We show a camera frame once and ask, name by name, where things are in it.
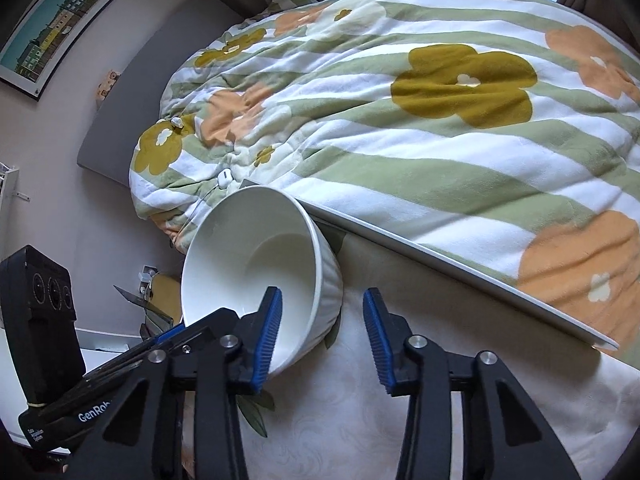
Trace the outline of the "cream floral tablecloth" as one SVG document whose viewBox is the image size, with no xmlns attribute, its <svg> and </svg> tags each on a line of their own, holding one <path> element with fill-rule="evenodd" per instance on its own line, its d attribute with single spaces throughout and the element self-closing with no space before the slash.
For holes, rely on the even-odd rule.
<svg viewBox="0 0 640 480">
<path fill-rule="evenodd" d="M 490 350 L 534 400 L 578 474 L 601 479 L 639 425 L 639 373 L 589 344 L 422 264 L 337 229 L 326 232 L 343 284 L 340 328 L 267 382 L 265 432 L 243 425 L 253 479 L 391 479 L 408 401 L 378 381 L 362 318 L 376 287 L 390 311 L 443 349 Z"/>
</svg>

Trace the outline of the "floral striped quilt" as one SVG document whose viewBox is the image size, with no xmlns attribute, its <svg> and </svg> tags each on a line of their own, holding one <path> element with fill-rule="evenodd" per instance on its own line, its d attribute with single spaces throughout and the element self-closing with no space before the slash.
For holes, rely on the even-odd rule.
<svg viewBox="0 0 640 480">
<path fill-rule="evenodd" d="M 243 181 L 639 340 L 639 51 L 549 0 L 272 0 L 186 51 L 132 153 L 179 250 Z"/>
</svg>

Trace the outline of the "white rectangular tray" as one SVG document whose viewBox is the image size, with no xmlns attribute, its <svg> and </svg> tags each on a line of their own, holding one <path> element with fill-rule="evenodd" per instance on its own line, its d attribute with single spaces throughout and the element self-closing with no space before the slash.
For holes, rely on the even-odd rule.
<svg viewBox="0 0 640 480">
<path fill-rule="evenodd" d="M 348 238 L 363 242 L 364 250 L 378 245 L 385 255 L 395 254 L 424 266 L 435 284 L 437 297 L 454 308 L 447 313 L 437 307 L 435 313 L 484 341 L 509 349 L 517 344 L 539 347 L 545 342 L 606 351 L 618 348 L 613 339 L 576 318 L 466 264 L 347 214 L 304 200 L 299 203 L 316 222 L 335 255 Z"/>
</svg>

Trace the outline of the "white wall shelf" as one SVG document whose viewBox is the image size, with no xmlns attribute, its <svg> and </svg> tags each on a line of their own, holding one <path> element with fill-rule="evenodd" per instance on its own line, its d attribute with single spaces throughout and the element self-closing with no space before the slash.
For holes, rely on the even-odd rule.
<svg viewBox="0 0 640 480">
<path fill-rule="evenodd" d="M 17 180 L 20 170 L 17 167 L 9 166 L 0 162 L 1 174 L 1 220 L 6 221 L 9 217 L 12 200 L 19 198 L 29 203 L 30 197 L 17 189 Z"/>
</svg>

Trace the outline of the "framed city picture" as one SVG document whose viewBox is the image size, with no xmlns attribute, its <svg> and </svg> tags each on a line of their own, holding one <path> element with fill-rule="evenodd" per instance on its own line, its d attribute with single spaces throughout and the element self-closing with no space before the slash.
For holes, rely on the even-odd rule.
<svg viewBox="0 0 640 480">
<path fill-rule="evenodd" d="M 113 0 L 30 0 L 1 40 L 1 81 L 37 101 L 73 44 Z"/>
</svg>

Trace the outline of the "grey headboard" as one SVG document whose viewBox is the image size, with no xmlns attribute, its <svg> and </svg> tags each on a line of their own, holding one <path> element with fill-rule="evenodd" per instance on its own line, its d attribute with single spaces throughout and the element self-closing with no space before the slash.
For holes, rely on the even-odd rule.
<svg viewBox="0 0 640 480">
<path fill-rule="evenodd" d="M 169 78 L 193 53 L 242 21 L 221 0 L 186 0 L 179 6 L 108 92 L 81 143 L 77 165 L 127 186 L 134 148 L 160 116 L 160 97 Z"/>
</svg>

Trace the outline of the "small toy on headboard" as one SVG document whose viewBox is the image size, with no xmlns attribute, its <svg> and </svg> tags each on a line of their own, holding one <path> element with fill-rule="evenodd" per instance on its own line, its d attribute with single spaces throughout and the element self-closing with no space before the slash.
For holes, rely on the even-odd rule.
<svg viewBox="0 0 640 480">
<path fill-rule="evenodd" d="M 116 70 L 110 70 L 107 73 L 103 81 L 98 85 L 98 88 L 96 89 L 96 100 L 98 102 L 102 102 L 106 99 L 106 97 L 118 81 L 118 78 L 119 72 L 116 72 Z"/>
</svg>

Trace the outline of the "yellow container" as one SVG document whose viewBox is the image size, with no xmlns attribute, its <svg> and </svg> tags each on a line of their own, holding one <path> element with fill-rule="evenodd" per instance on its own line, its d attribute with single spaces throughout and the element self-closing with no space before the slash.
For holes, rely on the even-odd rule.
<svg viewBox="0 0 640 480">
<path fill-rule="evenodd" d="M 149 302 L 166 314 L 175 324 L 182 321 L 180 282 L 166 274 L 157 273 L 151 278 Z"/>
</svg>

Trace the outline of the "white ribbed bowl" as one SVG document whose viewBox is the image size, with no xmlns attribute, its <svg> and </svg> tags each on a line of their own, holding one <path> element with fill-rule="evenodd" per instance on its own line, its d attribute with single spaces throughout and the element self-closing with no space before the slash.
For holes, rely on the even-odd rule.
<svg viewBox="0 0 640 480">
<path fill-rule="evenodd" d="M 269 374 L 306 356 L 333 327 L 343 280 L 331 246 L 298 200 L 252 185 L 224 198 L 202 221 L 181 279 L 186 325 L 220 308 L 256 311 L 266 289 L 282 292 L 282 318 Z"/>
</svg>

